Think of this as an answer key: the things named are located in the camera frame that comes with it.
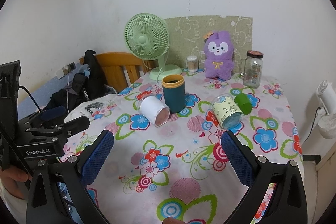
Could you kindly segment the person's left hand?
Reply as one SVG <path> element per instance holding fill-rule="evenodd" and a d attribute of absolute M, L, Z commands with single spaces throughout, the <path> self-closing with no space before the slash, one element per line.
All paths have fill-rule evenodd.
<path fill-rule="evenodd" d="M 19 189 L 18 182 L 26 182 L 32 180 L 32 176 L 29 173 L 25 173 L 24 170 L 11 166 L 6 170 L 1 169 L 1 182 L 5 189 L 14 197 L 21 200 L 24 199 L 24 195 Z"/>

